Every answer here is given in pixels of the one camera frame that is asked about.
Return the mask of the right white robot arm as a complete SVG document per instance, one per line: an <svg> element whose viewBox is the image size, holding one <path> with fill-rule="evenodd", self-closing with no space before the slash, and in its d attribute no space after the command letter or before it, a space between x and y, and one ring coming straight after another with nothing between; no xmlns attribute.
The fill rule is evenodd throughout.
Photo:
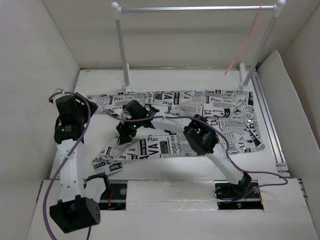
<svg viewBox="0 0 320 240"><path fill-rule="evenodd" d="M141 127L182 134L194 152L207 157L223 173L232 199L249 193L251 176L235 165L228 151L222 148L217 131L202 116L160 116L156 108L146 109L136 100L124 105L122 110L128 112L129 118L118 119L116 130L121 145L131 142Z"/></svg>

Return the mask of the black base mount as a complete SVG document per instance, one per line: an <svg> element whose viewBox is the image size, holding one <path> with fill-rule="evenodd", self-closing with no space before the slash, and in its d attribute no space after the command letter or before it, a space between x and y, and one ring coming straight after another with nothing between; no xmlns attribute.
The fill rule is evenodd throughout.
<svg viewBox="0 0 320 240"><path fill-rule="evenodd" d="M237 185L232 185L226 180L215 180L213 196L217 199L218 210L263 210L263 201L258 189L258 181L253 180L247 190L242 192Z"/></svg>
<svg viewBox="0 0 320 240"><path fill-rule="evenodd" d="M93 197L101 210L122 211L126 209L127 180L110 180L104 173L91 175L83 180L86 193Z"/></svg>

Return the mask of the white garment rack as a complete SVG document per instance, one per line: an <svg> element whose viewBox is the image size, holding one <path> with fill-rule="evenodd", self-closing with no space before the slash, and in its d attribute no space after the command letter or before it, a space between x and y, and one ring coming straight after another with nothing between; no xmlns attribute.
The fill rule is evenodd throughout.
<svg viewBox="0 0 320 240"><path fill-rule="evenodd" d="M126 92L129 92L133 89L133 85L130 81L130 66L127 62L125 54L125 45L123 39L123 32L121 28L121 15L122 14L138 14L138 13L179 13L179 12L236 12L236 11L271 11L272 17L269 21L269 24L264 32L264 35L261 39L259 47L256 51L256 54L252 60L251 66L246 72L245 64L241 62L239 64L239 76L240 83L239 89L245 90L249 88L249 82L251 80L252 74L256 70L259 58L264 50L264 47L271 35L271 32L274 28L276 20L280 16L284 6L286 5L285 0L278 0L273 5L243 5L243 6L182 6L182 7L121 7L117 2L111 3L112 14L116 27L116 34L120 52L120 59L123 71L123 89Z"/></svg>

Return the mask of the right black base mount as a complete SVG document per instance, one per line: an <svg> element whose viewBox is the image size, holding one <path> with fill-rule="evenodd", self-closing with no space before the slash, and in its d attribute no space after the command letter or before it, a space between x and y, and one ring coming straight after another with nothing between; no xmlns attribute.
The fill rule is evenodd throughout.
<svg viewBox="0 0 320 240"><path fill-rule="evenodd" d="M247 190L242 192L237 185L232 185L226 180L215 180L213 196L217 199L218 210L263 210L263 201L258 189L258 181L253 180Z"/></svg>

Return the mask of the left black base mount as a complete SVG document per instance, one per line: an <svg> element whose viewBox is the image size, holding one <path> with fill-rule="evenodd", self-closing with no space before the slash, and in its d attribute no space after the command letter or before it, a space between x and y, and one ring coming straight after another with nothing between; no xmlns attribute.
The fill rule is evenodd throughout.
<svg viewBox="0 0 320 240"><path fill-rule="evenodd" d="M104 173L91 175L83 180L86 193L93 197L101 210L122 211L126 209L127 180L110 180Z"/></svg>

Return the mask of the newspaper print trousers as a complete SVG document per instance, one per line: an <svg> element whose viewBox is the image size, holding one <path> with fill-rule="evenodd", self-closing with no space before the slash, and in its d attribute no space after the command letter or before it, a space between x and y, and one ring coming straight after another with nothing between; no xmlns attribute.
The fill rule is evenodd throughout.
<svg viewBox="0 0 320 240"><path fill-rule="evenodd" d="M198 157L221 146L229 155L262 150L250 91L149 91L88 95L97 114L119 120L117 136L93 161Z"/></svg>

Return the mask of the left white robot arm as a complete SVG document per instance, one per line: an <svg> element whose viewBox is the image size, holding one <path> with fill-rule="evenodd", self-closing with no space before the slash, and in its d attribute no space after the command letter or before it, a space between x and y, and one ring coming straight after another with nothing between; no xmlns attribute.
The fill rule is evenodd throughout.
<svg viewBox="0 0 320 240"><path fill-rule="evenodd" d="M55 224L68 234L91 228L101 222L99 202L112 193L105 173L85 177L83 174L84 135L97 105L79 93L52 97L59 116L54 127L54 140L59 154L59 194L49 207Z"/></svg>

